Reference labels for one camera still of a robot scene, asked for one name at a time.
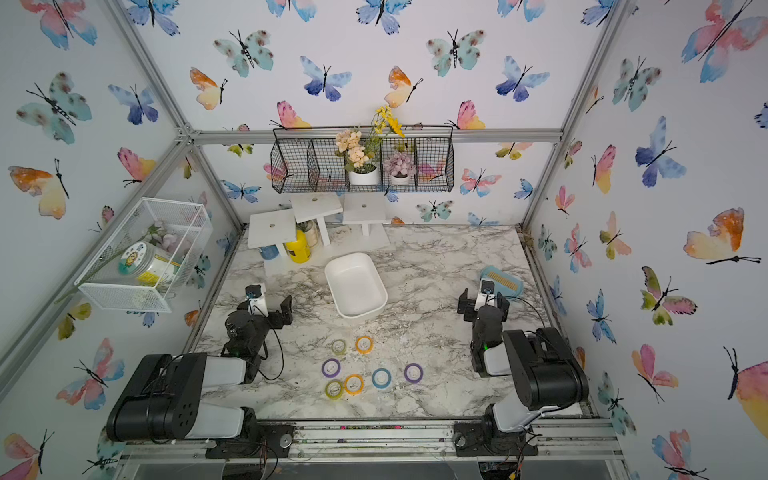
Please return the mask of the pale green tape roll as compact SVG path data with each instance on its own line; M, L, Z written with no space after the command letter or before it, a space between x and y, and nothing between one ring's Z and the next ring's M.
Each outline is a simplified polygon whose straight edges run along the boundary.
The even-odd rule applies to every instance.
M331 343L331 351L336 356L344 356L346 354L347 344L343 339L335 339Z

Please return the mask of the purple tape roll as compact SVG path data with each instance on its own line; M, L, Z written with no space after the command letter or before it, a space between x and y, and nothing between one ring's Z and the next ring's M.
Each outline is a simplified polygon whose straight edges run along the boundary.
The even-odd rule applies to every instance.
M418 384L424 377L423 368L418 363L409 363L404 369L404 378L411 384Z
M326 378L336 378L341 372L341 363L336 358L329 358L323 362L321 371Z

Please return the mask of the white storage box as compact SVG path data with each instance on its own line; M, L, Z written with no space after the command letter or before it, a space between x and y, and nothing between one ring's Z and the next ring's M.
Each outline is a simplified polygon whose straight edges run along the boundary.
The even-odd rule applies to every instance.
M374 318L387 305L388 292L368 254L355 252L335 258L325 266L324 273L342 318Z

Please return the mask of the yellow-green tape roll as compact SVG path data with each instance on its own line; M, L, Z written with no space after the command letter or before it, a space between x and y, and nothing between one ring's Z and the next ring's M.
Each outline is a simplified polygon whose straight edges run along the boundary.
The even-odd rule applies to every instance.
M343 382L339 380L330 380L325 385L324 393L331 400L340 399L345 393Z

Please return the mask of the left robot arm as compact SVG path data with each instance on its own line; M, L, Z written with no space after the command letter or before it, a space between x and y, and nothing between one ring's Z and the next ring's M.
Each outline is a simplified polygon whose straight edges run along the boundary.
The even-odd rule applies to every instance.
M145 356L112 408L105 433L114 442L212 440L209 459L287 457L294 426L261 423L250 407L225 407L204 400L205 392L252 383L269 353L269 333L293 321L293 299L276 311L249 297L225 320L222 352Z

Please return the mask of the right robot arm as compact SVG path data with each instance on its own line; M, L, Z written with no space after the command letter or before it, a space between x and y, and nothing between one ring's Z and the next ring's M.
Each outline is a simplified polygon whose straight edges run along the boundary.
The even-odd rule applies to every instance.
M464 291L457 313L472 326L470 360L483 378L509 377L513 389L490 404L478 421L453 427L459 457L535 454L530 427L545 414L563 411L586 400L589 386L560 332L554 327L534 331L506 330L510 302L501 293Z

